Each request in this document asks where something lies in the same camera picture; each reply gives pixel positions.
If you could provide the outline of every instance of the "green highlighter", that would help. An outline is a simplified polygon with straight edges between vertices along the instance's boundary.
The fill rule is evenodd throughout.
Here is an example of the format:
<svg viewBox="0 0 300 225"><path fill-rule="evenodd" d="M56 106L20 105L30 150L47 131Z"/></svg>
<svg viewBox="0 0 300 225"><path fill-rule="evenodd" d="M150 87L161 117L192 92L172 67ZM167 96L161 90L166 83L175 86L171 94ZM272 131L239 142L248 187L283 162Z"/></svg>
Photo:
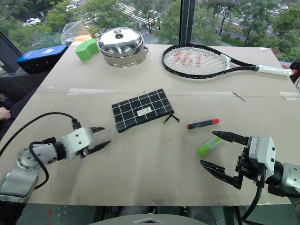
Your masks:
<svg viewBox="0 0 300 225"><path fill-rule="evenodd" d="M215 148L218 144L220 144L223 141L222 138L219 138L215 136L213 139L209 140L206 142L204 145L201 145L198 149L197 152L199 155L204 155L206 152L209 150Z"/></svg>

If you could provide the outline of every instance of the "lid knob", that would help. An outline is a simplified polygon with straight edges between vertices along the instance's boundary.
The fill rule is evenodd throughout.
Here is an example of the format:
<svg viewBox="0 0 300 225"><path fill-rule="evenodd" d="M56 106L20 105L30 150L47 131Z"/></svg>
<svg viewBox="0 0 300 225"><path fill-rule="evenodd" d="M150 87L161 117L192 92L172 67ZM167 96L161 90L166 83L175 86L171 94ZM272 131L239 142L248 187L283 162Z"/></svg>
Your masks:
<svg viewBox="0 0 300 225"><path fill-rule="evenodd" d="M123 35L121 34L121 30L120 29L116 29L115 31L114 31L114 33L116 34L116 38L122 38L123 37Z"/></svg>

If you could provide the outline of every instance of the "racket strings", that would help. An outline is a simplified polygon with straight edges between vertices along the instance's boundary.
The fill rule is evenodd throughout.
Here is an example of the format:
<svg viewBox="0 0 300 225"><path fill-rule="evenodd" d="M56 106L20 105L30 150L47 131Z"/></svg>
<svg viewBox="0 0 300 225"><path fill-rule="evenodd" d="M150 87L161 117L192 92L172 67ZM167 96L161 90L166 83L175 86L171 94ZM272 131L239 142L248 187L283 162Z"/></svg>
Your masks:
<svg viewBox="0 0 300 225"><path fill-rule="evenodd" d="M165 54L164 63L171 69L191 75L209 75L229 68L229 61L208 50L178 47Z"/></svg>

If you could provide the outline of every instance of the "white grip tape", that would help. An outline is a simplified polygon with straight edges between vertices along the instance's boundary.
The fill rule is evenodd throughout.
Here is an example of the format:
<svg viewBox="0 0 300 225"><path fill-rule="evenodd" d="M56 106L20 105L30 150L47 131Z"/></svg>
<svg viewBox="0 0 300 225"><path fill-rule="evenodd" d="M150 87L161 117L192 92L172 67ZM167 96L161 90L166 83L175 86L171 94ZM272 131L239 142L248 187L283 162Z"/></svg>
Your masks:
<svg viewBox="0 0 300 225"><path fill-rule="evenodd" d="M279 76L290 76L292 75L291 69L280 69L276 67L268 67L263 65L256 65L258 67L258 72L267 73L267 74L275 74Z"/></svg>

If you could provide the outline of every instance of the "red marker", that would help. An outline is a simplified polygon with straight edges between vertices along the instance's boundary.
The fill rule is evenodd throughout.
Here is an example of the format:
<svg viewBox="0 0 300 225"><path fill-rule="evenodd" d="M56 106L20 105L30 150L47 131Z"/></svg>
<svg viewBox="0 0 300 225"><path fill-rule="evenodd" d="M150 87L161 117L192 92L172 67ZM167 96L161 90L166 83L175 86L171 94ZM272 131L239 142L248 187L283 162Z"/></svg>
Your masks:
<svg viewBox="0 0 300 225"><path fill-rule="evenodd" d="M216 124L219 123L220 120L219 119L212 119L212 120L206 120L206 121L202 121L202 122L198 122L198 123L191 123L187 125L187 129L194 129L194 128L200 128L200 127L204 127L204 126L208 126L211 124Z"/></svg>

